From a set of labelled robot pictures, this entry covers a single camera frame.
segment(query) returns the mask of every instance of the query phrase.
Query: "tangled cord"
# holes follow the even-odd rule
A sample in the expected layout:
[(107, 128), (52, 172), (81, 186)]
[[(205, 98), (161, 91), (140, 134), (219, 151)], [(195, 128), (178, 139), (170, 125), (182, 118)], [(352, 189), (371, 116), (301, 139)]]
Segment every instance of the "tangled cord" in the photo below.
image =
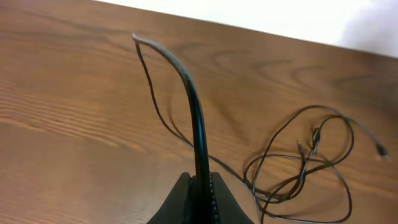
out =
[[(147, 66), (145, 64), (144, 58), (142, 57), (141, 54), (141, 49), (139, 46), (139, 43), (136, 42), (136, 49), (137, 49), (137, 54), (138, 57), (141, 61), (142, 66), (144, 67), (144, 71), (146, 74), (146, 77), (148, 79), (148, 84), (149, 84), (149, 88), (150, 88), (150, 94), (152, 97), (152, 101), (154, 103), (155, 106), (155, 110), (156, 113), (159, 117), (159, 119), (161, 120), (161, 122), (163, 123), (163, 125), (166, 127), (166, 129), (168, 131), (170, 131), (175, 137), (177, 137), (179, 140), (185, 142), (186, 144), (188, 144), (190, 147), (193, 148), (193, 144), (186, 139), (186, 137), (181, 134), (178, 129), (175, 127), (176, 131), (173, 131), (165, 122), (165, 120), (163, 119), (160, 111), (159, 111), (159, 107), (157, 106), (157, 102), (156, 102), (156, 98), (155, 98), (155, 93), (154, 93), (154, 89), (152, 86), (152, 81), (150, 79), (149, 76), (149, 72), (147, 69)], [(290, 156), (290, 155), (284, 155), (284, 154), (268, 154), (269, 149), (271, 148), (272, 143), (274, 142), (275, 138), (278, 136), (278, 134), (280, 134), (280, 132), (282, 132), (298, 115), (300, 115), (301, 113), (303, 113), (306, 110), (309, 109), (314, 109), (314, 108), (319, 108), (319, 109), (324, 109), (327, 110), (329, 112), (332, 112), (333, 114), (329, 115), (327, 118), (325, 118), (319, 128), (315, 128), (313, 130), (312, 133), (312, 147), (311, 147), (311, 151), (308, 153), (308, 156), (305, 156), (305, 152), (303, 150), (303, 147), (301, 144), (297, 143), (297, 147), (298, 147), (298, 152), (300, 153), (300, 156)], [(318, 151), (318, 145), (320, 143), (321, 140), (321, 131), (324, 127), (324, 125), (326, 124), (327, 121), (331, 120), (331, 119), (342, 119), (345, 123), (345, 125), (347, 126), (347, 128), (349, 129), (350, 132), (350, 145), (348, 150), (346, 151), (346, 153), (341, 156), (339, 159), (334, 159), (333, 161), (329, 161), (328, 159), (323, 157), (323, 160), (321, 159), (314, 159), (312, 158), (315, 154), (317, 154)], [(348, 118), (346, 116), (343, 116), (338, 110), (329, 107), (329, 106), (322, 106), (322, 105), (312, 105), (312, 106), (306, 106), (300, 110), (298, 110), (271, 138), (271, 140), (269, 141), (266, 150), (264, 151), (263, 155), (253, 159), (249, 165), (246, 167), (243, 177), (241, 177), (237, 172), (235, 172), (232, 168), (230, 168), (228, 165), (226, 165), (224, 162), (220, 161), (219, 159), (209, 155), (208, 157), (215, 161), (216, 163), (218, 163), (222, 168), (224, 168), (226, 171), (228, 171), (233, 177), (237, 178), (239, 180), (240, 183), (242, 183), (249, 191), (250, 193), (252, 193), (253, 197), (254, 197), (254, 201), (255, 204), (257, 205), (258, 209), (261, 211), (262, 215), (261, 215), (261, 224), (264, 223), (264, 216), (268, 215), (272, 218), (278, 218), (278, 219), (282, 219), (282, 220), (289, 220), (289, 221), (294, 221), (294, 222), (301, 222), (301, 223), (342, 223), (344, 221), (346, 221), (352, 213), (353, 210), (353, 204), (352, 204), (352, 200), (351, 200), (351, 194), (349, 192), (349, 188), (347, 183), (345, 182), (342, 174), (335, 168), (335, 165), (339, 164), (340, 162), (344, 161), (349, 154), (351, 153), (353, 147), (354, 147), (354, 131), (353, 128), (351, 126), (351, 124), (355, 124), (358, 127), (360, 127), (366, 134), (368, 134), (368, 136), (374, 141), (374, 143), (376, 144), (376, 149), (379, 153), (380, 156), (382, 157), (387, 157), (388, 153), (385, 147), (382, 146), (381, 142), (378, 140), (377, 137), (375, 137), (375, 135), (373, 135), (372, 132), (370, 132), (370, 130), (365, 127), (364, 125), (362, 125), (361, 123)], [(277, 188), (273, 191), (273, 192), (267, 192), (265, 190), (261, 190), (258, 189), (256, 187), (256, 182), (257, 182), (257, 178), (260, 172), (260, 169), (264, 163), (265, 158), (267, 157), (283, 157), (286, 159), (300, 159), (301, 160), (301, 168), (300, 168), (300, 172), (298, 175), (291, 177), (285, 181), (282, 181), (281, 183), (279, 183), (277, 186)], [(248, 180), (248, 171), (250, 169), (250, 167), (257, 161), (260, 161), (259, 165), (256, 168), (256, 173), (254, 174), (254, 177), (252, 179), (252, 182), (250, 182)], [(321, 165), (316, 166), (312, 169), (307, 170), (307, 166), (309, 162), (317, 162), (317, 163), (321, 163)], [(305, 178), (307, 175), (313, 174), (316, 171), (320, 171), (326, 168), (331, 168), (333, 170), (333, 172), (336, 174), (336, 176), (339, 178), (340, 182), (344, 185), (346, 192), (347, 192), (347, 196), (348, 196), (348, 212), (346, 214), (345, 217), (343, 217), (340, 220), (337, 221), (333, 221), (333, 222), (318, 222), (318, 221), (311, 221), (311, 220), (302, 220), (302, 219), (297, 219), (297, 218), (290, 218), (291, 215), (278, 215), (278, 214), (274, 214), (271, 212), (267, 211), (268, 205), (269, 204), (278, 204), (278, 203), (282, 203), (284, 201), (288, 201), (288, 200), (292, 200), (293, 198), (295, 198), (303, 189), (304, 184), (305, 184)], [(278, 192), (283, 189), (287, 184), (291, 183), (295, 181), (294, 186), (286, 193), (286, 194), (278, 194)]]

